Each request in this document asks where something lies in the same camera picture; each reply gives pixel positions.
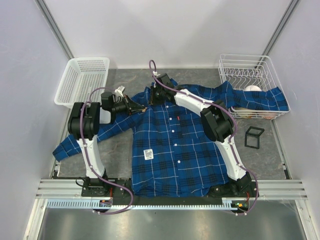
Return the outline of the blue plaid shirt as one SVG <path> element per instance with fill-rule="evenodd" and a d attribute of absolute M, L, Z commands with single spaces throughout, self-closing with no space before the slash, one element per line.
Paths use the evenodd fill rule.
<path fill-rule="evenodd" d="M 279 87 L 266 92 L 234 90 L 228 81 L 216 88 L 182 84 L 206 100 L 222 100 L 227 108 L 288 111 Z M 113 124 L 101 124 L 97 142 L 133 131 L 132 190 L 142 197 L 203 197 L 212 186 L 228 182 L 227 168 L 216 144 L 203 130 L 201 118 L 192 111 L 166 101 L 149 106 L 151 89 L 145 87 L 131 99 L 146 112 L 116 114 Z M 81 153 L 70 134 L 53 151 L 57 161 Z"/>

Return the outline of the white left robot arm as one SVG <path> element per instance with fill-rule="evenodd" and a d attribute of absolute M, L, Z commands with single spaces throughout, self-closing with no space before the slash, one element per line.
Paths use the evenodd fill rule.
<path fill-rule="evenodd" d="M 100 102 L 73 104 L 67 128 L 79 144 L 85 162 L 86 174 L 80 185 L 83 197 L 104 197 L 111 189 L 98 149 L 100 113 L 103 112 L 103 120 L 107 124 L 113 124 L 117 114 L 131 116 L 146 110 L 145 106 L 134 102 L 127 95 L 112 92 L 103 92 Z"/>

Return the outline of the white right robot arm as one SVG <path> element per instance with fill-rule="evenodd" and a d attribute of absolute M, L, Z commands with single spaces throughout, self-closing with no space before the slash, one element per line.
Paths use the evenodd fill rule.
<path fill-rule="evenodd" d="M 168 100 L 200 116 L 206 137 L 217 145 L 224 160 L 228 191 L 235 197 L 242 196 L 250 188 L 252 179 L 235 145 L 236 122 L 227 111 L 224 102 L 207 100 L 181 86 L 174 86 L 166 73 L 160 75 L 152 70 L 151 76 L 155 80 L 151 88 L 151 102 L 159 104 Z"/>

